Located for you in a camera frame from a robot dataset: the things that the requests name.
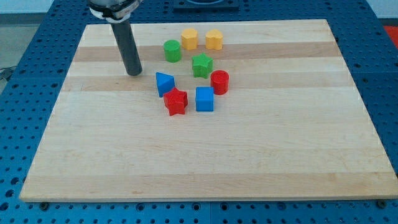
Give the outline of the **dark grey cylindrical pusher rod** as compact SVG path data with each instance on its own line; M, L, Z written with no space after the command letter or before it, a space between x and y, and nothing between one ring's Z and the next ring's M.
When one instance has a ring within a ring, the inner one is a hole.
M111 24L111 28L127 74L139 75L142 65L129 21Z

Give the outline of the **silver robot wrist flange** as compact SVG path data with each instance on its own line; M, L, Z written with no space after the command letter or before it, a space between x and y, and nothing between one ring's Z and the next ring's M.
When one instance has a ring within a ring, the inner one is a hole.
M143 0L88 0L91 13L98 19L118 24L129 19Z

